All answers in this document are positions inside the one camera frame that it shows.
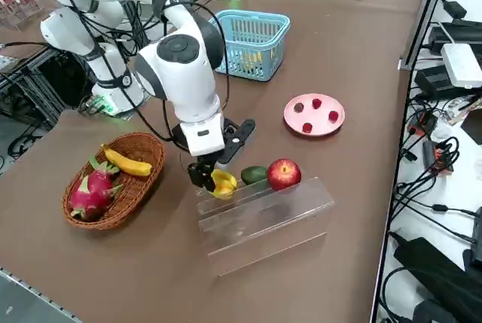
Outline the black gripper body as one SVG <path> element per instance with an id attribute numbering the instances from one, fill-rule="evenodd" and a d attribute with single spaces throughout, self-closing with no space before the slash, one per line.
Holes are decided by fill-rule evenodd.
<path id="1" fill-rule="evenodd" d="M 212 171 L 217 161 L 224 156 L 223 151 L 215 151 L 196 157 L 194 168 L 198 171 Z"/>

